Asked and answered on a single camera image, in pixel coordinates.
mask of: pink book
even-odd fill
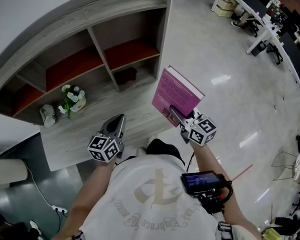
[[[152,105],[177,127],[178,123],[170,113],[170,106],[187,116],[204,97],[205,95],[192,83],[169,66],[168,69],[163,69]]]

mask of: white desk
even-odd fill
[[[219,0],[214,0],[213,5],[211,7],[211,11],[215,11],[217,4]],[[290,60],[289,55],[286,53],[285,49],[283,48],[283,43],[281,43],[278,38],[277,38],[277,30],[273,28],[273,25],[270,23],[265,23],[263,19],[259,16],[258,12],[255,12],[249,5],[247,5],[243,0],[236,0],[243,8],[246,10],[248,13],[253,15],[255,19],[263,26],[264,31],[262,34],[258,35],[258,38],[255,40],[255,42],[246,50],[246,54],[249,54],[262,40],[267,39],[267,38],[272,38],[272,41],[274,45],[277,47],[279,50],[283,61],[288,65],[290,71],[293,73],[294,79],[300,86],[300,78],[297,74],[297,71]]]
[[[294,36],[296,37],[296,40],[294,41],[294,43],[295,44],[300,43],[300,35],[297,31],[294,32]]]

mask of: printed graphic on shirt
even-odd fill
[[[151,207],[152,205],[164,206],[175,203],[178,200],[179,196],[183,193],[183,191],[180,187],[168,189],[169,186],[172,184],[164,183],[164,178],[166,177],[164,176],[163,169],[155,169],[154,178],[150,178],[144,184],[135,189],[135,198],[140,203],[144,204],[149,198],[154,197]],[[154,192],[151,195],[147,195],[143,191],[143,187],[145,187],[148,184],[154,185]],[[165,191],[171,195],[170,198],[164,198]]]
[[[162,168],[154,169],[154,178],[145,181],[144,184],[138,186],[134,190],[134,197],[137,202],[142,205],[150,206],[169,206],[178,202],[179,197],[184,193],[181,187],[175,187],[173,183],[167,183],[168,177],[164,176]],[[145,193],[145,187],[153,186],[153,193]],[[135,229],[144,228],[151,231],[176,231],[180,228],[188,226],[188,222],[197,212],[202,211],[201,205],[192,198],[189,198],[190,203],[182,213],[175,214],[174,209],[171,210],[171,216],[164,217],[158,221],[147,219],[147,215],[141,215],[136,210],[128,210],[125,206],[125,200],[116,199],[115,197],[109,202],[109,206],[117,210],[118,215],[123,218],[123,225]]]

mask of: red shelf panel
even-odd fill
[[[71,79],[103,65],[94,45],[89,46],[46,70],[46,91],[62,86]]]
[[[44,93],[36,88],[32,87],[30,84],[26,84],[20,88],[12,97],[12,115],[14,116],[25,107],[36,101]]]
[[[119,44],[104,51],[110,70],[115,70],[133,62],[158,56],[160,52],[143,38]]]

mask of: red laser line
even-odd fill
[[[251,164],[247,169],[245,169],[243,172],[239,173],[236,177],[233,178],[233,182],[239,178],[242,174],[244,174],[246,171],[248,171],[251,167],[253,166],[253,164]]]

